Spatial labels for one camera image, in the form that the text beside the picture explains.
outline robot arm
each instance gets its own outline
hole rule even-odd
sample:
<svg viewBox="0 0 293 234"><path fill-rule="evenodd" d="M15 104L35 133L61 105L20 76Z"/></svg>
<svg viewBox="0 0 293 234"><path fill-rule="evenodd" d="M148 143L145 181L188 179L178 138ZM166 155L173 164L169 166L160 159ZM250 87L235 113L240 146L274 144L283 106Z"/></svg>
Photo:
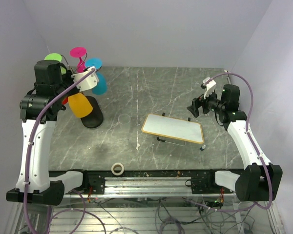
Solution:
<svg viewBox="0 0 293 234"><path fill-rule="evenodd" d="M220 122L223 123L222 126L228 131L236 144L244 166L244 171L241 175L230 171L215 172L215 183L235 191L241 201L267 201L269 199L269 189L263 165L247 135L247 116L238 109L240 89L238 86L226 84L224 85L221 99L218 100L215 93L215 81L212 80L205 84L209 79L206 78L201 85L202 88L206 89L205 93L198 98L194 98L192 105L187 109L194 117L199 116L198 109L201 106L203 114L207 114L209 111L215 112L215 117L218 114ZM274 200L282 177L281 167L273 165L266 157L254 138L250 126L248 127L248 133L251 135L268 168Z"/></svg>
<svg viewBox="0 0 293 234"><path fill-rule="evenodd" d="M63 64L55 60L37 62L35 65L36 93L29 92L20 103L23 128L22 163L15 188L7 192L6 199L8 201L23 201L27 147L28 144L31 144L29 136L38 114L59 93L89 73L86 71L72 74L71 71L66 71L66 74L61 75L60 67L65 68ZM96 74L92 73L79 83L78 89L77 87L73 88L67 95L74 95L80 90L92 89L97 85L97 82ZM87 171L72 170L58 177L49 177L51 136L57 121L58 111L65 109L62 106L64 98L65 96L57 100L47 110L34 135L29 163L30 186L28 186L28 200L32 203L59 205L65 193L74 188L88 188Z"/></svg>

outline white tablet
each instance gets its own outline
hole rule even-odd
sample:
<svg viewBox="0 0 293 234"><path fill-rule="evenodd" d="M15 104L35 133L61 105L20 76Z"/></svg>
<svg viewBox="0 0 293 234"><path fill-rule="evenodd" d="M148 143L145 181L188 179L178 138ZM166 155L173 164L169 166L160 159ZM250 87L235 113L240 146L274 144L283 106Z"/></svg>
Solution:
<svg viewBox="0 0 293 234"><path fill-rule="evenodd" d="M161 137L204 143L202 125L182 119L148 114L141 130Z"/></svg>

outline white wall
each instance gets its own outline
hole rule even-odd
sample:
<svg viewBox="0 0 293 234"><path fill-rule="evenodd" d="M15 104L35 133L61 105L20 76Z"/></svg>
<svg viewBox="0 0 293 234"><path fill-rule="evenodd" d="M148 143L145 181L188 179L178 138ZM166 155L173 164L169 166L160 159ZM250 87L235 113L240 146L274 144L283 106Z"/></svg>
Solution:
<svg viewBox="0 0 293 234"><path fill-rule="evenodd" d="M47 47L22 1L0 0L0 234L12 203L21 168L22 131L19 102L33 87L34 65Z"/></svg>
<svg viewBox="0 0 293 234"><path fill-rule="evenodd" d="M252 129L266 155L283 169L277 204L287 233L293 234L293 0L272 1L233 71L253 87ZM248 110L249 92L243 87L242 109Z"/></svg>
<svg viewBox="0 0 293 234"><path fill-rule="evenodd" d="M229 67L271 0L24 2L49 49L68 57L84 46L104 65Z"/></svg>

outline cable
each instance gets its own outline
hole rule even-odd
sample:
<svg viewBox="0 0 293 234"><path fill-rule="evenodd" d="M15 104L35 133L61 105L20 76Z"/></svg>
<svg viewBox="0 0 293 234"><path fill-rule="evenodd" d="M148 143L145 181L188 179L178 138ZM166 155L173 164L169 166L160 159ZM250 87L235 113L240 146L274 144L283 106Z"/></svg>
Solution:
<svg viewBox="0 0 293 234"><path fill-rule="evenodd" d="M269 218L269 213L268 213L268 211L267 211L267 214L268 214L268 221L269 221L270 229L271 229L271 231L272 231L272 234L275 234L275 232L274 232L274 230L273 230L273 228L272 228L272 223L270 222L270 218Z"/></svg>
<svg viewBox="0 0 293 234"><path fill-rule="evenodd" d="M251 218L253 220L252 225L250 225L250 230L251 230L253 228L254 223L255 223L256 220L252 216L250 216L250 215L249 215L249 218Z"/></svg>
<svg viewBox="0 0 293 234"><path fill-rule="evenodd" d="M213 234L213 231L210 229L210 226L207 224L207 222L203 219L203 217L201 216L202 221L204 222L205 226L208 228L208 230L210 231L211 234Z"/></svg>
<svg viewBox="0 0 293 234"><path fill-rule="evenodd" d="M220 127L223 127L223 126L224 126L224 124L220 124L220 123L218 122L218 118L217 118L217 114L216 114L216 112L215 112L215 119L216 119L216 122L218 123L218 125L219 125Z"/></svg>
<svg viewBox="0 0 293 234"><path fill-rule="evenodd" d="M84 212L83 210L81 209L76 209L76 208L67 208L67 209L64 209L64 210L61 210L59 212L57 212L52 218L54 218L55 216L59 215L60 213L64 213L64 212L67 212L67 211L78 211L78 212ZM103 227L103 230L104 230L104 234L106 234L106 228L105 228L105 225L104 223L102 222L102 220L97 217L95 214L89 212L89 211L85 211L85 214L88 214L88 215L91 215L93 217L95 217L97 220L99 220L99 222L101 223L102 227Z"/></svg>
<svg viewBox="0 0 293 234"><path fill-rule="evenodd" d="M133 232L133 233L135 233L135 234L139 234L136 230L134 230L134 229L131 229L131 228L127 228L127 227L123 227L120 223L119 223L119 221L117 220L117 218L115 218L109 211L107 211L100 203L98 203L98 202L94 202L94 203L96 203L97 205L99 205L103 210L105 210L113 219L115 219L116 220L116 222L118 223L118 225L119 226L121 226L120 228L116 228L116 229L114 229L112 232L110 232L109 234L111 234L111 233L113 233L113 232L116 232L116 231L118 231L118 230L123 230L124 231L124 234L126 234L126 232L125 232L125 230L129 230L129 231L131 231L131 232Z"/></svg>
<svg viewBox="0 0 293 234"><path fill-rule="evenodd" d="M205 204L202 204L202 203L199 203L199 202L195 202L193 200L190 200L190 199L187 199L187 198L183 198L185 201L188 201L192 204L195 204L195 205L199 205L199 206L202 206L202 207L205 207L209 210L212 210L212 211L217 211L217 212L227 212L227 213L230 213L230 212L241 212L241 211L248 211L249 209L253 208L256 204L253 203L252 205L250 205L249 207L245 207L245 208L241 208L241 209L237 209L237 210L226 210L226 209L216 209L216 208L211 208Z"/></svg>
<svg viewBox="0 0 293 234"><path fill-rule="evenodd" d="M109 202L109 201L111 201L111 200L114 200L115 198L110 198L109 200L107 200L107 201L104 201L104 202L102 202L102 203L100 203L100 202L98 202L100 205L103 205L103 204L105 204L105 203L107 203L107 202Z"/></svg>
<svg viewBox="0 0 293 234"><path fill-rule="evenodd" d="M160 204L162 204L162 206L163 206L164 209L166 210L166 212L167 212L167 214L169 215L169 217L172 217L172 216L170 215L170 213L168 212L166 206L165 206L161 201L160 201L160 203L159 203L159 208L161 208ZM158 215L160 221L163 223L164 221L163 221L163 220L161 219L161 217L160 217L160 209L158 209L157 215ZM182 224L182 225L188 225L188 224L191 224L191 223L200 223L200 222L196 222L196 221L199 220L199 219L202 219L202 218L199 217L199 218L196 218L196 219L194 219L194 220L192 220L192 221L190 221L190 222L185 222L185 221L179 221L179 222L180 222L180 224Z"/></svg>
<svg viewBox="0 0 293 234"><path fill-rule="evenodd" d="M121 226L122 227L122 229L123 229L123 231L124 231L124 233L126 234L126 232L125 232L125 230L124 230L124 227L118 222L118 220L109 212L109 211L107 211L105 208L103 208L103 206L101 206L101 204L99 204L99 203L97 203L97 202L94 202L94 203L96 203L97 205L99 205L103 210L105 210L113 219L115 219L116 220L116 222L118 223L118 225L119 226Z"/></svg>
<svg viewBox="0 0 293 234"><path fill-rule="evenodd" d="M135 234L139 234L136 230L133 230L133 229L131 229L131 228L127 228L127 227L116 228L116 229L114 229L113 231L111 231L109 234L111 234L111 233L113 233L113 232L117 232L118 230L121 230L121 229L131 231L131 232L133 232L133 233L135 233Z"/></svg>
<svg viewBox="0 0 293 234"><path fill-rule="evenodd" d="M164 222L161 224L161 227L160 227L160 231L159 231L160 233L164 231L164 228L167 226L167 224L176 224L176 226L178 227L178 234L185 234L185 230L181 226L181 223L178 221L178 219L174 217L168 217L164 220Z"/></svg>
<svg viewBox="0 0 293 234"><path fill-rule="evenodd" d="M81 199L83 201L84 209L83 209L83 214L82 214L82 217L81 217L79 223L76 225L76 227L69 234L73 234L78 229L78 227L81 225L81 223L82 223L82 221L84 219L84 215L85 215L85 212L86 212L86 203L84 201L83 195L81 193L79 193L78 191L76 191L76 190L72 190L72 191L74 193L78 194L81 197ZM62 212L64 212L64 211L57 212L55 215L52 216L52 218L50 219L50 221L48 223L48 229L47 230L49 230L49 228L50 228L52 219L54 219L54 217L56 217L58 214L60 214Z"/></svg>
<svg viewBox="0 0 293 234"><path fill-rule="evenodd" d="M70 69L70 71L71 71L72 73L74 73L74 72L73 72L73 69L72 69L71 66L69 65L69 63L68 63L67 59L65 58L65 56L64 56L64 55L61 55L61 56L64 58L65 62L67 63L68 68Z"/></svg>
<svg viewBox="0 0 293 234"><path fill-rule="evenodd" d="M261 153L259 152L259 149L257 148L257 146L256 146L256 144L255 144L255 142L254 142L251 134L249 133L249 121L250 121L250 117L251 117L251 114L252 114L253 103L254 103L253 90L251 88L251 85L248 83L248 81L244 77L242 77L242 76L240 76L240 75L238 75L236 73L232 73L232 72L226 72L226 73L217 74L217 75L213 76L212 78L208 79L205 82L205 85L208 84L209 82L211 82L213 79L215 79L217 77L220 77L220 76L223 76L223 75L226 75L226 76L232 75L232 76L239 77L240 79L242 79L246 83L246 85L248 86L249 91L250 91L250 95L251 95L251 106L250 106L249 114L248 114L247 119L246 119L245 130L247 132L247 135L248 135L248 137L250 139L250 142L251 142L253 148L255 149L257 155L259 156L259 159L260 159L261 163L263 164L263 168L264 168L264 171L265 171L265 174L266 174L266 178L267 178L268 189L269 189L269 201L268 201L267 206L264 207L264 206L258 204L257 202L254 202L254 203L258 207L260 207L260 208L262 208L264 210L267 210L272 205L272 198L273 198L273 194L272 194L272 182L271 182L271 178L270 178L269 173L268 173L268 169L267 169L266 163L265 163L264 159L262 158Z"/></svg>
<svg viewBox="0 0 293 234"><path fill-rule="evenodd" d="M45 112L56 102L58 101L60 98L62 98L65 94L67 94L69 91L71 91L74 87L76 87L79 83L81 83L82 81L84 81L89 75L91 75L92 73L94 73L96 71L96 69L92 69L91 71L89 71L86 75L84 75L79 81L77 81L76 83L72 84L71 86L69 86L67 89L65 89L63 92L61 92L59 95L57 95L54 99L52 99L39 113L39 115L37 116L37 119L34 123L33 129L30 133L29 136L29 144L27 146L27 152L26 152L26 163L25 163L25 186L24 186L24 200L23 200L23 207L24 207L24 217L26 220L26 223L28 225L29 230L33 233L33 234L38 234L35 230L35 228L33 227L30 218L29 218L29 214L28 214L28 206L27 206L27 195L28 195L28 186L29 186L29 167L30 167L30 157L31 157L31 150L32 150L32 146L34 144L34 137L35 137L35 133L37 131L37 128L39 126L40 120L42 119L43 115L45 114Z"/></svg>
<svg viewBox="0 0 293 234"><path fill-rule="evenodd" d="M157 206L157 209L156 209L156 211L155 211L155 217L154 217L154 223L155 223L155 228L156 228L156 231L157 231L157 233L158 234L160 234L160 232L159 232L159 230L158 230L158 228L157 228L157 222L156 222L156 214L157 214L157 212L159 212L159 210L160 210L160 203L158 204L158 206Z"/></svg>
<svg viewBox="0 0 293 234"><path fill-rule="evenodd" d="M243 219L241 222L234 224L231 228L229 228L228 230L226 230L223 234L226 234L230 229L234 228L234 227L237 226L238 224L241 224L241 227L240 227L240 229L239 229L239 234L240 234L241 228L242 228L242 226L243 226L242 224L243 224L243 222L245 221L246 217L249 215L250 211L251 211L251 209L248 210L248 212L246 213L244 219Z"/></svg>
<svg viewBox="0 0 293 234"><path fill-rule="evenodd" d="M48 206L45 233L48 233L48 231L49 231L49 223L50 223L51 213L52 213L52 207Z"/></svg>

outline marble surface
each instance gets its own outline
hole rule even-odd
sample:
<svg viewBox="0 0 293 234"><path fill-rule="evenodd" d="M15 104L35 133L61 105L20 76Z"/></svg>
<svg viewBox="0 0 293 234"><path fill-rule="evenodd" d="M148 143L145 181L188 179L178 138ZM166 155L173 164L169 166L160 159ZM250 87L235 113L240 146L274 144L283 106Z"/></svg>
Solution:
<svg viewBox="0 0 293 234"><path fill-rule="evenodd" d="M200 84L221 69L201 68L129 68L103 67L100 72L108 91L95 96L104 122L97 129L85 128L69 107L59 113L51 145L49 169L110 170L115 162L128 170L243 168L240 154L229 134L217 125L214 114L194 119L186 109L191 100L204 91ZM217 78L217 93L227 82ZM166 113L168 117L188 119L202 124L206 149L187 142L185 146L158 142L143 133L148 114ZM130 123L121 125L118 117L130 115Z"/></svg>

